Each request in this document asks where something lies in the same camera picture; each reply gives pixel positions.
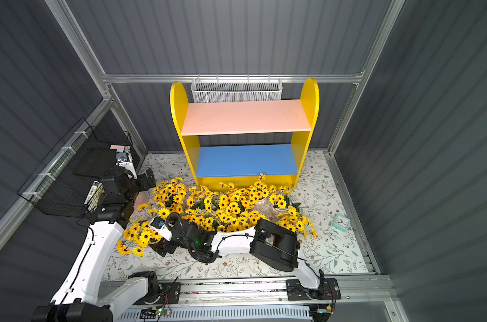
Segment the shelf sunflower pot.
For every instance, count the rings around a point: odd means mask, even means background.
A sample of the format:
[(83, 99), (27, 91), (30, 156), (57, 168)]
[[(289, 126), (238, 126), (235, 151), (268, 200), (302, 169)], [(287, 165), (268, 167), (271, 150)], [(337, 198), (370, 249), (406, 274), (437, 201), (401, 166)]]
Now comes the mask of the shelf sunflower pot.
[(162, 240), (162, 236), (150, 227), (149, 221), (137, 221), (125, 229), (116, 243), (116, 250), (122, 256), (143, 257), (145, 251)]
[(217, 207), (215, 215), (223, 223), (238, 218), (244, 212), (245, 208), (241, 203), (239, 194), (221, 194), (215, 203)]
[(229, 183), (221, 182), (221, 186), (222, 186), (221, 194), (223, 194), (223, 193), (224, 194), (235, 194), (235, 195), (239, 194), (241, 203), (245, 208), (245, 210), (243, 212), (246, 212), (247, 210), (250, 210), (253, 208), (253, 206), (251, 206), (248, 202), (247, 189), (237, 189), (236, 186), (232, 182), (229, 182)]
[(265, 182), (266, 175), (260, 173), (258, 179), (247, 188), (247, 198), (254, 210), (267, 209), (272, 206), (270, 201), (270, 185)]
[(153, 188), (152, 193), (155, 205), (168, 208), (171, 212), (183, 213), (187, 186), (182, 178), (176, 177), (170, 181), (163, 181)]
[(251, 211), (249, 213), (249, 220), (253, 223), (257, 222), (260, 219), (267, 219), (267, 217), (261, 214), (259, 211)]
[(198, 228), (202, 228), (208, 232), (214, 232), (216, 230), (215, 219), (211, 216), (204, 215), (186, 215), (184, 218), (190, 223), (195, 224)]
[(242, 232), (251, 228), (249, 214), (247, 212), (239, 215), (232, 215), (229, 213), (223, 214), (218, 219), (218, 232), (231, 233)]
[(313, 222), (294, 206), (289, 206), (284, 212), (277, 214), (276, 218), (279, 226), (296, 235), (301, 235), (304, 238), (310, 236), (313, 239), (318, 237)]

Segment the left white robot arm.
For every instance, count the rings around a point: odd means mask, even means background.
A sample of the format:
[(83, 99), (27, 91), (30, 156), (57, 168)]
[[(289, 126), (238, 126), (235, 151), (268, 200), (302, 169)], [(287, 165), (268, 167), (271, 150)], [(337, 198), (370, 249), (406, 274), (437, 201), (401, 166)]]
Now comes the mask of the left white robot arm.
[(139, 272), (99, 299), (101, 278), (134, 212), (136, 197), (155, 187), (156, 181), (151, 169), (136, 175), (114, 166), (101, 177), (101, 184), (105, 192), (91, 212), (76, 261), (50, 303), (35, 308), (32, 321), (114, 321), (135, 302), (159, 298), (161, 289), (156, 274)]

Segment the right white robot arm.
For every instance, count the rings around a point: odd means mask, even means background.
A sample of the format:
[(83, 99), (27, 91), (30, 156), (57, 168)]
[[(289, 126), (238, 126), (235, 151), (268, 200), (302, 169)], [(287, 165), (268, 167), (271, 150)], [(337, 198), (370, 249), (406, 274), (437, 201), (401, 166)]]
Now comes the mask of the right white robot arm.
[(293, 273), (299, 288), (312, 299), (329, 293), (324, 273), (316, 272), (304, 259), (296, 234), (267, 220), (260, 219), (240, 232), (208, 232), (172, 213), (167, 219), (151, 219), (149, 228), (161, 238), (151, 248), (162, 257), (183, 248), (194, 260), (208, 265), (228, 255), (250, 254), (276, 270)]

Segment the sunflower pot taken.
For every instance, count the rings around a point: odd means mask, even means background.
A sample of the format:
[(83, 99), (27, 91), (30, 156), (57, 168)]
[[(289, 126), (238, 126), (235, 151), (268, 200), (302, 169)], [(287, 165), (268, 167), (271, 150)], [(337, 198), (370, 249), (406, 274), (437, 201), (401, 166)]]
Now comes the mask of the sunflower pot taken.
[(284, 213), (293, 206), (290, 200), (289, 193), (291, 192), (292, 186), (268, 186), (268, 201), (272, 208), (279, 212)]
[(207, 186), (203, 185), (200, 187), (192, 186), (188, 192), (189, 195), (186, 201), (188, 209), (200, 209), (208, 212), (212, 210), (213, 198), (216, 196), (216, 192), (209, 190)]

